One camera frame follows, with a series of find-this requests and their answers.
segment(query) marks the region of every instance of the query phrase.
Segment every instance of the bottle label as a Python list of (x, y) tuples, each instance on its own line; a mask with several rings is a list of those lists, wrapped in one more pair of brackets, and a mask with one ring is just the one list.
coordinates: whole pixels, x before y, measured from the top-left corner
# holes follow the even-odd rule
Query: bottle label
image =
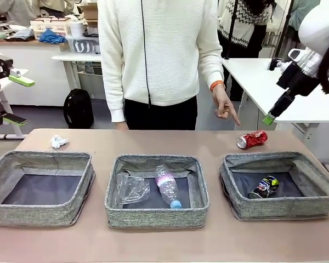
[(161, 177), (156, 178), (156, 183), (159, 187), (162, 184), (164, 184), (165, 182), (170, 182), (170, 181), (175, 181), (175, 179), (173, 178), (173, 176), (171, 174), (165, 174)]

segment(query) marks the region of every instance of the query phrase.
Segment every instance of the clear plastic bag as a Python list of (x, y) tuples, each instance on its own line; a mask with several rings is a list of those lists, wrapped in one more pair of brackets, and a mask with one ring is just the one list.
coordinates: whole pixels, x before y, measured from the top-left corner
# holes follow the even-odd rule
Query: clear plastic bag
[(144, 178), (118, 174), (117, 192), (120, 204), (138, 203), (150, 198), (150, 184)]

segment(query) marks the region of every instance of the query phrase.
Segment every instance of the gray shirt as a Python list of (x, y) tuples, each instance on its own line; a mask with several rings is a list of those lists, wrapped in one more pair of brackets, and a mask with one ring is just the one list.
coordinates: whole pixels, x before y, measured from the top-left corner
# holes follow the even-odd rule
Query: gray shirt
[(29, 0), (0, 0), (0, 15), (20, 26), (30, 26), (36, 18)]

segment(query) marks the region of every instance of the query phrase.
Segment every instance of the crumpled tissue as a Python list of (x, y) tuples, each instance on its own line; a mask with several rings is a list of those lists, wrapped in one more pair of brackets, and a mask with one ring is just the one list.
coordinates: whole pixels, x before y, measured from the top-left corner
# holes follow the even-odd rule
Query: crumpled tissue
[(61, 146), (64, 146), (66, 143), (68, 143), (68, 139), (62, 139), (60, 136), (58, 135), (54, 135), (51, 139), (51, 146), (54, 149), (58, 149)]

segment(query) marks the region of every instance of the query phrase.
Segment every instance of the can top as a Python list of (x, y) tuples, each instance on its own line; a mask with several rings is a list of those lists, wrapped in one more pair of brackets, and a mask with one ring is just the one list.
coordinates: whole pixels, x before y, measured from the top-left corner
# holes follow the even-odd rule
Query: can top
[(237, 139), (237, 146), (240, 148), (240, 149), (245, 149), (247, 147), (247, 141), (246, 139), (243, 137), (243, 136), (240, 136), (238, 139)]

